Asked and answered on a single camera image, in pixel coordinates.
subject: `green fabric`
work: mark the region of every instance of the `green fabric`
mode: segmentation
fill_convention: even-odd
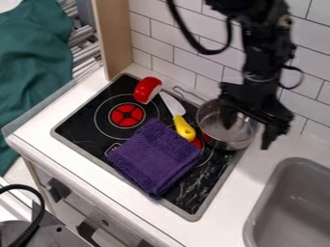
[[[23,0],[0,14],[0,128],[71,80],[71,30],[55,0]],[[0,176],[17,156],[1,134]]]

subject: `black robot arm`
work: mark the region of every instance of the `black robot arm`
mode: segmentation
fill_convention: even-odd
[[[289,123],[293,120],[293,114],[277,99],[279,87],[286,88],[280,82],[282,70],[302,72],[286,65],[288,60],[293,59],[296,49],[290,38],[291,19],[286,1],[206,0],[215,11],[227,17],[227,43],[218,50],[201,46],[181,19],[175,0],[167,0],[167,3],[184,36],[205,55],[218,54],[229,48],[233,37],[232,21],[241,25],[246,54],[242,69],[243,83],[221,83],[223,124],[230,128],[237,112],[265,124],[261,148],[267,150],[278,136],[289,132]],[[302,79],[303,76],[296,86],[300,85]]]

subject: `wooden panel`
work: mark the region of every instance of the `wooden panel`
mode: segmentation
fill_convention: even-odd
[[[128,0],[93,0],[97,33],[108,80],[132,62]]]

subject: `sink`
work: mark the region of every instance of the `sink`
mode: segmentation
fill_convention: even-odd
[[[329,247],[330,170],[302,158],[282,161],[248,217],[247,247]]]

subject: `cable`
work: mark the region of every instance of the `cable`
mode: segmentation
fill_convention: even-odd
[[[27,191],[35,194],[41,203],[41,209],[40,209],[40,212],[38,213],[36,219],[13,243],[11,243],[8,246],[8,247],[23,247],[23,246],[26,246],[28,241],[31,239],[31,237],[34,235],[34,233],[39,228],[39,223],[41,222],[41,220],[44,216],[44,213],[45,213],[45,205],[44,205],[43,197],[36,189],[31,188],[26,185],[22,185],[22,184],[12,184],[12,185],[2,187],[2,188],[0,188],[0,195],[7,191],[13,190],[13,189],[27,190]]]
[[[292,90],[292,89],[296,89],[297,87],[299,87],[299,86],[303,83],[304,78],[305,78],[305,73],[304,73],[303,70],[301,70],[301,69],[299,69],[299,68],[297,68],[297,67],[286,66],[286,65],[283,65],[282,68],[283,68],[283,69],[288,69],[288,70],[298,71],[298,72],[300,72],[300,75],[301,75],[301,76],[300,76],[300,80],[298,81],[298,83],[295,84],[295,85],[292,86],[292,87],[287,87],[287,86],[283,85],[283,84],[279,81],[279,85],[280,85],[281,88],[284,88],[284,89],[286,89],[286,90]]]
[[[231,45],[232,39],[233,39],[233,26],[232,26],[232,19],[230,17],[228,17],[226,20],[228,36],[227,36],[227,42],[226,42],[225,46],[218,50],[209,50],[209,49],[206,49],[205,47],[203,47],[201,44],[199,44],[196,41],[196,39],[192,36],[189,29],[187,28],[184,21],[182,20],[181,16],[179,15],[179,12],[175,5],[175,1],[167,0],[167,4],[169,6],[170,12],[172,13],[172,16],[178,23],[179,28],[181,29],[183,35],[188,40],[188,42],[191,44],[191,46],[193,46],[198,52],[202,53],[203,55],[215,55],[215,54],[219,54],[219,53],[225,51]]]

